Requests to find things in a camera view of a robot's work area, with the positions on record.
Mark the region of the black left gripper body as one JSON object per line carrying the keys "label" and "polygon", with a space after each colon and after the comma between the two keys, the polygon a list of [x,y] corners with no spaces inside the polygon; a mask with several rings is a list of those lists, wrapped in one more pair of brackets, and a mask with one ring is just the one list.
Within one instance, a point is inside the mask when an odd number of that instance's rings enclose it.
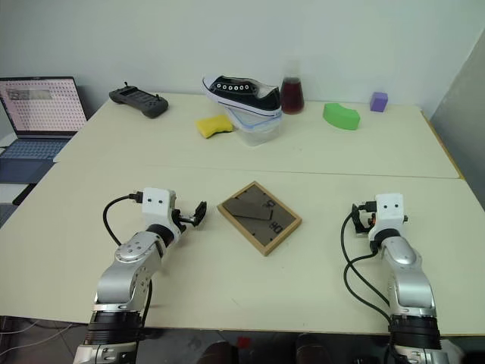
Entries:
{"label": "black left gripper body", "polygon": [[174,209],[171,213],[172,222],[177,226],[180,232],[186,230],[186,226],[191,224],[194,226],[195,219],[192,216],[185,216],[179,209]]}

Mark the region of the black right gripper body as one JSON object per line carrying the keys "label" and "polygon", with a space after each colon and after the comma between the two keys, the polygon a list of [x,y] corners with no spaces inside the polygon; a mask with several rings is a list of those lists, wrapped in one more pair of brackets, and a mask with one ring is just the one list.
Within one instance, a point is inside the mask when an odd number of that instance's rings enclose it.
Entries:
{"label": "black right gripper body", "polygon": [[362,224],[362,234],[368,234],[375,225],[376,212],[361,210],[359,212],[359,219]]}

